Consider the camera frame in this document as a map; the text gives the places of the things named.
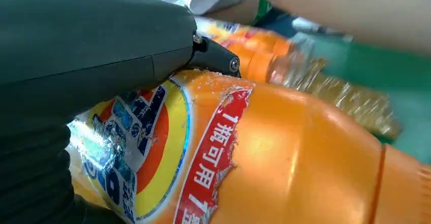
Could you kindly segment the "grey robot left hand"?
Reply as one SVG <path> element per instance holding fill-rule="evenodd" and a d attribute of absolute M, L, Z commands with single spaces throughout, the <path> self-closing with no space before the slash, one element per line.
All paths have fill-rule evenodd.
<path fill-rule="evenodd" d="M 68 123 L 180 69 L 238 76 L 236 55 L 161 0 L 1 0 L 1 134 Z"/>

